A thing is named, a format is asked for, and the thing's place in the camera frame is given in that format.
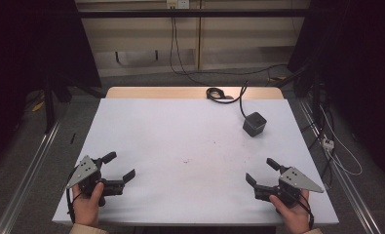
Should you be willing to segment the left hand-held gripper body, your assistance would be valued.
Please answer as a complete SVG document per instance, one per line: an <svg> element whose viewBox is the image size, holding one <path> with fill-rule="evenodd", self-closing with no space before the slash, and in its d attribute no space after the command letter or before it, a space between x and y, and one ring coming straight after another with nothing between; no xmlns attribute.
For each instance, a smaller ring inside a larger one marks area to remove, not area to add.
<svg viewBox="0 0 385 234"><path fill-rule="evenodd" d="M69 181L66 184L66 200L69 207L72 206L70 198L70 189L78 184L81 192L87 196L91 196L96 184L102 182L104 185L102 195L99 199L98 205L103 207L105 205L106 196L122 195L126 183L123 179L107 180L101 175L101 167L103 163L101 158L92 159L86 155L80 163L73 169L69 176Z"/></svg>

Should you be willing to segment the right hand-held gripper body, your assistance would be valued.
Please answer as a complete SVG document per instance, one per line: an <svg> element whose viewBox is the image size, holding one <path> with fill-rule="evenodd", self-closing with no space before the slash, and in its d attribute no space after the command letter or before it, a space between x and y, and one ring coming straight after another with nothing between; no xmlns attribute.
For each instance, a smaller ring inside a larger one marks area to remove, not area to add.
<svg viewBox="0 0 385 234"><path fill-rule="evenodd" d="M296 205L301 197L301 191L323 193L324 189L295 167L273 166L280 173L276 186L260 185L253 182L254 197L257 200L269 202L269 196L277 196L288 208Z"/></svg>

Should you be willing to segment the person's right hand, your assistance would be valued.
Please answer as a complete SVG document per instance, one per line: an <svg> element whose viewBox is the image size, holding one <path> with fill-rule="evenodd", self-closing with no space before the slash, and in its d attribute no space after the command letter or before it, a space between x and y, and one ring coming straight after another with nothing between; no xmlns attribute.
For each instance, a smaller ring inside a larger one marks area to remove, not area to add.
<svg viewBox="0 0 385 234"><path fill-rule="evenodd" d="M305 234L311 230L309 214L300 205L289 209L275 195L270 195L269 199L282 215L288 234Z"/></svg>

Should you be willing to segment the person's left hand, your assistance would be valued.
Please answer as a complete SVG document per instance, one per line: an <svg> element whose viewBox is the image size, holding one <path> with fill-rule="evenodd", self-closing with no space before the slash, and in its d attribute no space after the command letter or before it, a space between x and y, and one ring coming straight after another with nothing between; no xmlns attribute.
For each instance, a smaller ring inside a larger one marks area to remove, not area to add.
<svg viewBox="0 0 385 234"><path fill-rule="evenodd" d="M98 228L98 202L102 195L104 185L99 182L92 195L87 198L81 194L78 185L72 187L73 193L73 209L75 215L75 223Z"/></svg>

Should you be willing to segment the black cube power adapter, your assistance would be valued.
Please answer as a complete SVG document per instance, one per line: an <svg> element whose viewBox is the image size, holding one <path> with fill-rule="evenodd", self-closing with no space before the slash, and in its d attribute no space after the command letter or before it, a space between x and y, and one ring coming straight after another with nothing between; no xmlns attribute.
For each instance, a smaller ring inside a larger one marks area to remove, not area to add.
<svg viewBox="0 0 385 234"><path fill-rule="evenodd" d="M250 137L256 137L264 131L266 119L258 112L253 112L245 118L243 129Z"/></svg>

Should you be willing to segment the person's left beige sleeve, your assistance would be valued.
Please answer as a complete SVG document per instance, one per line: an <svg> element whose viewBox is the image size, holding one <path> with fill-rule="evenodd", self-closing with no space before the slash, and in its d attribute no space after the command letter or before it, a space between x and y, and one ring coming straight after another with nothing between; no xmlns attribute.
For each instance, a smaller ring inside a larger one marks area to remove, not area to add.
<svg viewBox="0 0 385 234"><path fill-rule="evenodd" d="M74 223L69 234L109 234L107 231L88 225Z"/></svg>

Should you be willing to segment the white table cover sheet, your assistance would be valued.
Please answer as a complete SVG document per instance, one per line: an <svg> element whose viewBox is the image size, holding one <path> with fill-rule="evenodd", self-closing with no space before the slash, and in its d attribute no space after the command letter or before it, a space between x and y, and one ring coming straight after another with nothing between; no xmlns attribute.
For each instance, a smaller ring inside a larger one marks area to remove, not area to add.
<svg viewBox="0 0 385 234"><path fill-rule="evenodd" d="M267 121L251 137L245 118ZM267 158L320 176L284 99L219 104L208 99L105 98L82 155L117 157L104 165L106 179L131 170L135 178L99 212L102 223L122 225L278 225L275 208L255 199L246 182L274 186L279 174Z"/></svg>

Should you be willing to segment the black metal stand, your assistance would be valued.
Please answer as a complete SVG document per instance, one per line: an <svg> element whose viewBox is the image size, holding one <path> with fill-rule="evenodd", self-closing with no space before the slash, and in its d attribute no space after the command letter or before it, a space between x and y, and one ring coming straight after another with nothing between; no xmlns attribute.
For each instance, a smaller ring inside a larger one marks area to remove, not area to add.
<svg viewBox="0 0 385 234"><path fill-rule="evenodd" d="M53 101L53 92L51 87L51 80L49 77L44 79L44 101L46 104L46 131L48 134L55 125L56 115Z"/></svg>

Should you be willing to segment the black curtain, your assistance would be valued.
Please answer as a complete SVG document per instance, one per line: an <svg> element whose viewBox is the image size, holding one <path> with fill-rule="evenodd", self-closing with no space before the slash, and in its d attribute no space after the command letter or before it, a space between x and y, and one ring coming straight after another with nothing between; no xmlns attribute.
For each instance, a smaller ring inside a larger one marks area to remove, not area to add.
<svg viewBox="0 0 385 234"><path fill-rule="evenodd" d="M0 0L0 157L32 91L98 87L75 0Z"/></svg>
<svg viewBox="0 0 385 234"><path fill-rule="evenodd" d="M385 173L385 0L309 0L288 69L318 57L327 91Z"/></svg>

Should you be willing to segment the black horizontal bar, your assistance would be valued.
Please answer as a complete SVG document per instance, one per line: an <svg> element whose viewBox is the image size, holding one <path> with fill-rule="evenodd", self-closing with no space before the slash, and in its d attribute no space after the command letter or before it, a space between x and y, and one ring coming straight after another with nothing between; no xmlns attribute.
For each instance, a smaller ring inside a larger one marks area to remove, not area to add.
<svg viewBox="0 0 385 234"><path fill-rule="evenodd" d="M308 9L189 9L189 10L85 10L81 18L295 18L307 17Z"/></svg>

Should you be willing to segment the aluminium floor rail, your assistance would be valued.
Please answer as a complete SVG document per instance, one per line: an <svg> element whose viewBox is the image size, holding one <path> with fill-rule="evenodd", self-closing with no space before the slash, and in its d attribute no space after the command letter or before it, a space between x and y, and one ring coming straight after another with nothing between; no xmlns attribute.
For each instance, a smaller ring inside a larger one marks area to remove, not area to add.
<svg viewBox="0 0 385 234"><path fill-rule="evenodd" d="M313 111L310 107L308 101L299 100L298 104L309 124L312 124L311 128L315 137L319 137L319 127L313 124ZM339 161L339 158L335 154L335 151L332 150L330 153L328 149L324 149L323 144L320 142L326 159L329 160L331 164L332 174L337 177L345 195L347 196L348 201L350 202L353 211L355 212L358 220L360 221L362 227L365 230L366 234L381 234L376 220L374 219L370 209L368 208L365 200L361 196L359 190L353 183L353 180L350 178L351 173L347 173L347 170L342 166L342 163Z"/></svg>
<svg viewBox="0 0 385 234"><path fill-rule="evenodd" d="M15 191L15 194L12 196L8 206L0 217L0 234L11 234L19 213L23 208L26 198L28 197L28 194L31 190L31 187L37 175L39 174L39 171L50 151L53 141L57 136L60 124L60 120L55 121L50 130L44 134L43 139L36 153L34 154L25 175L23 176L18 188Z"/></svg>

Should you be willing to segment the white wall socket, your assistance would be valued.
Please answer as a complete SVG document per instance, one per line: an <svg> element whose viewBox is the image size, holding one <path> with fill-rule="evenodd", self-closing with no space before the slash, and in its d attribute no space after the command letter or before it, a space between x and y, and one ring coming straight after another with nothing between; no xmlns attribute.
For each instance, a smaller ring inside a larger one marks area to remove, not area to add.
<svg viewBox="0 0 385 234"><path fill-rule="evenodd" d="M168 9L189 9L189 0L166 0Z"/></svg>

